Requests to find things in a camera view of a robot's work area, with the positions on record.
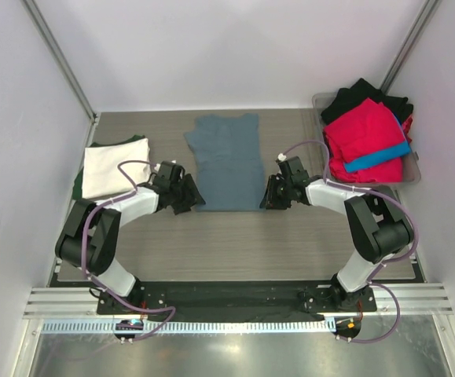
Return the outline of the grey blue t shirt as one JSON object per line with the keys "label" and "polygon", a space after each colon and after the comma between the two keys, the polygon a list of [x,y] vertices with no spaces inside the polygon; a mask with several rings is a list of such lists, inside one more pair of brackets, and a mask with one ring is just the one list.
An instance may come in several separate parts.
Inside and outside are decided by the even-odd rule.
{"label": "grey blue t shirt", "polygon": [[194,155],[201,212],[260,211],[266,175],[259,145],[259,116],[203,115],[184,133]]}

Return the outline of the white t shirt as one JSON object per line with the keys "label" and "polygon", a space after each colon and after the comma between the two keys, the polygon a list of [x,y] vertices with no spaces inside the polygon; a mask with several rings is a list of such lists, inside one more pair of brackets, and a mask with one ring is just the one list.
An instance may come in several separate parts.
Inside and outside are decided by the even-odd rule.
{"label": "white t shirt", "polygon": [[104,148],[86,148],[83,160],[83,197],[93,199],[128,192],[134,188],[122,169],[137,185],[147,181],[151,174],[149,139],[125,145]]}

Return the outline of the dark green t shirt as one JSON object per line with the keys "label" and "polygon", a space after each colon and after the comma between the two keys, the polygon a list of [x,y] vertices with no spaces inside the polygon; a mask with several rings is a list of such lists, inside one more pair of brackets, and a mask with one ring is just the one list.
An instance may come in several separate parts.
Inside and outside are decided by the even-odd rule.
{"label": "dark green t shirt", "polygon": [[[135,142],[135,141],[140,141],[142,139],[145,139],[145,135],[138,135],[138,134],[135,134],[134,136],[126,139],[125,141],[120,141],[118,143],[115,143],[115,144],[101,144],[101,143],[97,143],[97,142],[93,142],[90,147],[91,148],[104,148],[104,147],[112,147],[112,146],[118,146],[118,145],[125,145],[125,144],[129,144],[131,142]],[[77,173],[76,177],[75,177],[75,180],[73,182],[73,186],[72,186],[72,200],[78,200],[78,199],[82,199],[83,197],[83,167],[81,167],[81,169],[79,170],[79,172]]]}

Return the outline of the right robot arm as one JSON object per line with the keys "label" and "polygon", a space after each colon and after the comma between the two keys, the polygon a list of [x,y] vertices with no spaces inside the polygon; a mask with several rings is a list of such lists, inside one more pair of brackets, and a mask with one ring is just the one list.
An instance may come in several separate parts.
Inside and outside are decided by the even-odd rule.
{"label": "right robot arm", "polygon": [[296,202],[347,218],[354,251],[330,280],[325,299],[334,310],[357,309],[374,272],[415,240],[407,215],[389,188],[347,188],[320,176],[311,177],[297,156],[281,154],[277,165],[279,173],[269,176],[259,207],[286,210]]}

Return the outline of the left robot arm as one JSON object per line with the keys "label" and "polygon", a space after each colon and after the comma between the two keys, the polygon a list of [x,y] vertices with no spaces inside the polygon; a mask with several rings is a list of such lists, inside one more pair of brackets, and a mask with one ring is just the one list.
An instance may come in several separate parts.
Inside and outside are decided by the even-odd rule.
{"label": "left robot arm", "polygon": [[111,295],[125,313],[146,312],[141,281],[116,259],[119,230],[143,216],[170,207],[174,214],[204,205],[191,174],[173,162],[156,165],[147,182],[138,184],[124,170],[135,160],[122,161],[117,170],[130,183],[130,191],[103,200],[79,199],[67,217],[55,246],[61,261],[80,269],[85,278]]}

